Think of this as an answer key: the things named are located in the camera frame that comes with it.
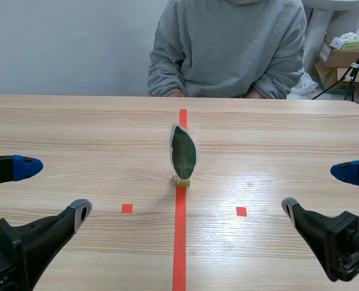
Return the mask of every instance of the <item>leaf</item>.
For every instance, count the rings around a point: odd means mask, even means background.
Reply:
[[[170,155],[177,176],[190,179],[197,164],[197,149],[187,130],[176,124],[170,135]]]

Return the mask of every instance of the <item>white wall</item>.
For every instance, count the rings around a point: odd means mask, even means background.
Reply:
[[[167,0],[0,0],[0,93],[147,94]]]
[[[330,22],[327,38],[333,39],[346,32],[355,32],[358,27],[359,8],[347,12],[337,11]]]

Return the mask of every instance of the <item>hoodie sleeve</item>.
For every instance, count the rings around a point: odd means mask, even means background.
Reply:
[[[291,88],[298,84],[301,78],[299,71],[303,66],[306,26],[306,16],[300,7],[266,72],[253,84],[265,98],[286,99]]]
[[[154,48],[150,54],[149,92],[152,96],[168,96],[181,92],[186,96],[181,65],[185,60],[180,40],[177,0],[169,3],[158,23]]]

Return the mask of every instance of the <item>table surface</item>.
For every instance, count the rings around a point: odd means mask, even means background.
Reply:
[[[168,291],[175,188],[171,125],[188,109],[200,151],[187,197],[187,289],[359,290],[330,282],[281,208],[359,216],[359,187],[332,165],[359,159],[359,106],[343,101],[0,95],[0,155],[41,159],[0,185],[13,226],[87,198],[93,212],[36,290]],[[122,204],[134,204],[132,215]],[[238,217],[236,207],[247,207]]]

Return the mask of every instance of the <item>red tape line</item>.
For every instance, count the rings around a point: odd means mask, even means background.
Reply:
[[[179,124],[187,129],[187,109],[181,109],[179,111]]]
[[[187,110],[179,111],[179,124],[187,128]],[[186,187],[175,193],[173,291],[186,291]]]

